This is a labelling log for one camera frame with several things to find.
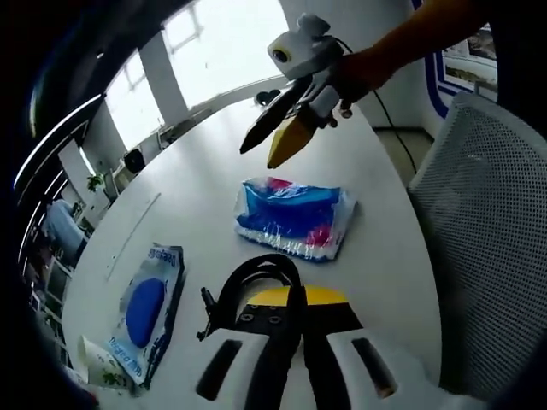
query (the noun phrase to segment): poster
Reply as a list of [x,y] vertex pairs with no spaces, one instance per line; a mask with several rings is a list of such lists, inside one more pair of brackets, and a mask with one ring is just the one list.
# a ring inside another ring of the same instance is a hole
[[476,82],[497,88],[497,61],[489,26],[443,51],[443,72],[439,80],[463,90],[474,90]]

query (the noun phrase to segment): potted plant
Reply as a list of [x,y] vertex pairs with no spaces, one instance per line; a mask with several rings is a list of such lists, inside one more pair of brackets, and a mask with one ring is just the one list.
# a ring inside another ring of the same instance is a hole
[[91,192],[95,192],[97,190],[97,187],[103,183],[103,176],[102,175],[91,175],[90,177],[87,177],[87,189]]

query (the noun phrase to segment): floor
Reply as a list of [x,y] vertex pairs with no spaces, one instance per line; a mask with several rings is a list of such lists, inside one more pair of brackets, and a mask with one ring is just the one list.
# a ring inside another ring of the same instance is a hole
[[[401,180],[407,186],[415,174],[407,152],[393,131],[377,131],[376,133],[385,150],[387,150],[393,164],[395,164]],[[416,167],[419,168],[427,151],[431,148],[431,138],[425,132],[420,131],[400,131],[397,133],[409,149]]]

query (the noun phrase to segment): white table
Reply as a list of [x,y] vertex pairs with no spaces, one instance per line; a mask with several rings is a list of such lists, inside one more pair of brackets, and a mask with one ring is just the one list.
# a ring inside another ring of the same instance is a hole
[[[85,248],[62,317],[75,366],[81,334],[95,342],[109,339],[119,299],[152,242],[182,245],[188,270],[173,339],[151,390],[138,399],[101,395],[106,406],[180,408],[182,392],[192,388],[185,379],[189,351],[207,320],[200,288],[218,296],[237,266],[268,252],[233,231],[241,181],[266,175],[343,186],[358,198],[357,216],[335,262],[295,259],[303,282],[342,290],[365,326],[402,343],[438,380],[441,327],[426,245],[403,184],[366,119],[355,113],[337,129],[318,131],[308,147],[271,171],[266,169],[269,143],[246,155],[238,152],[259,113],[250,101],[234,104],[176,141],[123,191]],[[283,408],[297,408],[296,400],[298,408],[314,408],[304,378],[297,357]]]

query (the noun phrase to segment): plastic wrap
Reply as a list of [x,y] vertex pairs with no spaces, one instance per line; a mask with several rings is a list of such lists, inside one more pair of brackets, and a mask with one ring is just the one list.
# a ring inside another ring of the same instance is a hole
[[137,385],[150,387],[171,339],[184,282],[182,248],[154,244],[120,299],[107,346]]
[[324,262],[336,258],[356,201],[341,188],[276,178],[243,182],[235,207],[236,232],[288,255]]

